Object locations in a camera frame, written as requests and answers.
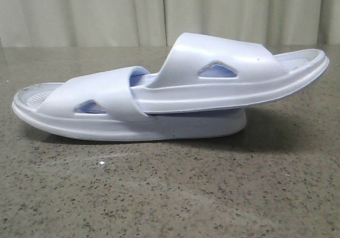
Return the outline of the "light blue slipper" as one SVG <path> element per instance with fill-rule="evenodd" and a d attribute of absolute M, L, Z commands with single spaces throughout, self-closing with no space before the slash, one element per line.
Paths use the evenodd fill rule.
<path fill-rule="evenodd" d="M 19 91 L 16 115 L 60 136 L 96 141 L 150 141 L 221 137 L 245 128 L 243 109 L 169 115 L 143 112 L 130 89 L 133 66 L 85 75 L 64 83 L 41 83 Z"/>
<path fill-rule="evenodd" d="M 318 49 L 273 55 L 261 44 L 184 33 L 158 73 L 133 76 L 130 85 L 148 114 L 231 109 L 293 94 L 328 63 Z"/>

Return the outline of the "pale grey-green curtain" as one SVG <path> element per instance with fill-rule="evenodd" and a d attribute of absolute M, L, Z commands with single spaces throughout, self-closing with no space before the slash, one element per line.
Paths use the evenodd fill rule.
<path fill-rule="evenodd" d="M 1 0 L 4 47 L 169 46 L 184 32 L 339 43 L 339 0 Z"/>

